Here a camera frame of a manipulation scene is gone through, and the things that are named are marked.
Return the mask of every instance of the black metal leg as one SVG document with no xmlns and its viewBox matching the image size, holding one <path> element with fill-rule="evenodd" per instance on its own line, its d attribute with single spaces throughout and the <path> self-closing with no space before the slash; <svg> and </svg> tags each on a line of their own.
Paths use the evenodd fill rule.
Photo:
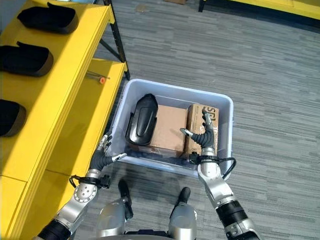
<svg viewBox="0 0 320 240">
<path fill-rule="evenodd" d="M 117 20 L 116 20 L 114 7 L 112 6 L 112 1 L 111 0 L 103 0 L 103 4 L 106 5 L 106 6 L 110 5 L 111 9 L 112 9 L 112 13 L 113 13 L 113 16 L 114 16 L 114 23 L 110 24 L 110 26 L 111 26 L 111 30 L 112 30 L 112 33 L 113 33 L 113 38 L 114 38 L 114 41 L 115 41 L 115 45 L 116 45 L 116 48 L 118 50 L 118 54 L 104 40 L 101 39 L 100 43 L 106 49 L 108 49 L 114 56 L 116 56 L 122 63 L 126 63 L 127 71 L 125 71 L 124 74 L 125 74 L 126 79 L 130 80 L 129 67 L 128 67 L 128 63 L 127 63 L 127 59 L 126 59 L 126 55 L 125 55 L 125 51 L 124 51 L 124 46 L 123 46 L 122 41 L 121 41 L 121 36 L 120 36 L 119 28 L 118 28 L 118 25 L 117 25 Z"/>
<path fill-rule="evenodd" d="M 104 46 L 110 53 L 112 53 L 117 59 L 122 61 L 120 58 L 120 55 L 108 44 L 106 43 L 102 38 L 100 39 L 100 43 L 102 46 Z"/>
<path fill-rule="evenodd" d="M 205 7 L 205 1 L 204 0 L 200 0 L 199 1 L 199 12 L 202 13 L 202 11 L 204 10 Z"/>
</svg>

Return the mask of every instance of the yellow table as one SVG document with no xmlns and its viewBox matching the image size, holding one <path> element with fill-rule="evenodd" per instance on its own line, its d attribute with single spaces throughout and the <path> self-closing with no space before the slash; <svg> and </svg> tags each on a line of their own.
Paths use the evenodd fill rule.
<svg viewBox="0 0 320 240">
<path fill-rule="evenodd" d="M 72 196 L 70 175 L 83 176 L 103 134 L 127 64 L 93 59 L 111 6 L 50 1 L 76 10 L 77 29 L 68 35 L 24 27 L 14 19 L 1 45 L 17 41 L 47 47 L 54 64 L 42 77 L 1 72 L 1 98 L 27 110 L 23 129 L 1 138 L 1 238 L 30 239 Z M 46 6 L 29 0 L 22 9 Z M 90 70 L 105 84 L 85 77 Z"/>
<path fill-rule="evenodd" d="M 206 0 L 200 0 L 202 12 Z M 320 20 L 320 0 L 226 0 L 274 9 Z"/>
</svg>

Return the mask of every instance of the plastic storage bin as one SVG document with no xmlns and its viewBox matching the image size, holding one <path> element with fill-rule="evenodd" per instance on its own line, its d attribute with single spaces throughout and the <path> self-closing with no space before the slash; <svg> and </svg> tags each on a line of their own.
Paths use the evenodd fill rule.
<svg viewBox="0 0 320 240">
<path fill-rule="evenodd" d="M 143 79 L 133 79 L 125 86 L 112 124 L 112 145 L 108 149 L 109 154 L 125 152 L 128 156 L 121 159 L 122 162 L 181 175 L 198 176 L 197 166 L 190 164 L 185 159 L 165 158 L 156 154 L 135 152 L 129 147 L 125 136 L 130 113 L 135 111 L 137 101 L 145 94 L 153 94 L 159 105 L 187 109 L 191 104 L 198 103 L 219 108 L 217 155 L 219 158 L 231 157 L 234 104 L 230 97 Z M 220 165 L 221 173 L 225 173 L 231 164 L 231 161 L 223 162 Z"/>
</svg>

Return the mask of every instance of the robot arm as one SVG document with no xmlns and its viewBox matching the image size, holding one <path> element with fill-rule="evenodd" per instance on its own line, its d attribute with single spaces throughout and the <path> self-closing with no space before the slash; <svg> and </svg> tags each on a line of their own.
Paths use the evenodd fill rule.
<svg viewBox="0 0 320 240">
<path fill-rule="evenodd" d="M 71 199 L 58 211 L 56 216 L 42 229 L 35 239 L 66 240 L 76 231 L 87 213 L 88 204 L 96 197 L 98 189 L 105 186 L 103 183 L 105 178 L 101 177 L 101 171 L 104 166 L 127 155 L 121 153 L 115 156 L 107 156 L 111 138 L 108 134 L 102 137 L 93 153 L 90 167 L 85 177 L 77 177 L 79 180 L 78 186 L 72 180 L 75 176 L 69 179 L 75 187 Z"/>
<path fill-rule="evenodd" d="M 221 176 L 219 161 L 214 156 L 214 131 L 209 113 L 202 111 L 205 133 L 195 134 L 185 128 L 181 132 L 201 145 L 198 177 L 204 184 L 210 202 L 216 210 L 228 240 L 263 240 L 251 219 L 237 201 Z"/>
</svg>

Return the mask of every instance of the brown cardboard box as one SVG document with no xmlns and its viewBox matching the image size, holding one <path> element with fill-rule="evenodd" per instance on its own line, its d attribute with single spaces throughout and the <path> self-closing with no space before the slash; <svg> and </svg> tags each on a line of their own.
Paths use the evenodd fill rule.
<svg viewBox="0 0 320 240">
<path fill-rule="evenodd" d="M 219 109 L 211 106 L 193 104 L 189 107 L 188 117 L 186 122 L 186 128 L 195 134 L 203 134 L 205 132 L 205 127 L 202 125 L 204 120 L 202 118 L 202 109 L 204 108 L 210 116 L 213 123 L 213 132 L 214 132 L 214 153 L 217 155 L 218 151 L 218 125 L 219 125 Z M 201 147 L 199 144 L 194 142 L 191 138 L 186 137 L 184 145 L 184 157 L 189 158 L 189 154 L 192 152 L 197 152 L 201 154 Z"/>
<path fill-rule="evenodd" d="M 164 0 L 165 2 L 175 3 L 175 4 L 186 4 L 187 0 Z"/>
<path fill-rule="evenodd" d="M 187 115 L 187 109 L 159 105 L 151 143 L 138 146 L 138 150 L 168 158 L 180 157 L 185 145 L 185 136 L 180 132 L 180 128 L 186 127 Z"/>
</svg>

